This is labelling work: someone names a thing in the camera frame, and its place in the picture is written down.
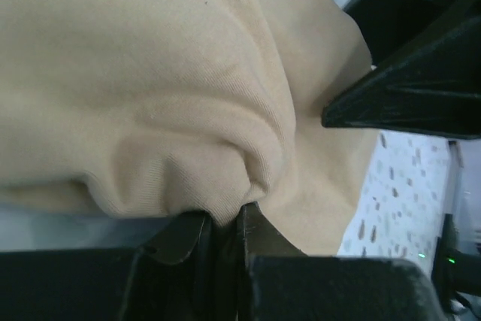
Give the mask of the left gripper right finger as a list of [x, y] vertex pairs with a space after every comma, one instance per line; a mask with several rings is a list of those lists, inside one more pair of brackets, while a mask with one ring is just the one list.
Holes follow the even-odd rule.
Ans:
[[431, 281], [406, 259], [306, 256], [257, 204], [236, 219], [240, 320], [445, 320]]

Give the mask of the beige t shirt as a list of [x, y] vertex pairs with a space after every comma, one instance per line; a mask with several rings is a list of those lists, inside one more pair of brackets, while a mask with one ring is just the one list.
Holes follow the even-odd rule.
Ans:
[[256, 201], [334, 255], [377, 133], [319, 116], [370, 70], [333, 0], [1, 0], [1, 200], [221, 227]]

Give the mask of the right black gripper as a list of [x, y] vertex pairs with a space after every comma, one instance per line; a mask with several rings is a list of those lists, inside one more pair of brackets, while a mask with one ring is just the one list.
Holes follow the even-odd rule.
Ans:
[[478, 139], [480, 18], [424, 31], [454, 1], [350, 0], [378, 66], [324, 108], [322, 125]]

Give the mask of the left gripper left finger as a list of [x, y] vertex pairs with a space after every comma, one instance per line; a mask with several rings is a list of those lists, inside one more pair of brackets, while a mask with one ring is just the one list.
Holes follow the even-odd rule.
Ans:
[[138, 247], [1, 254], [3, 320], [210, 320], [212, 222], [184, 213]]

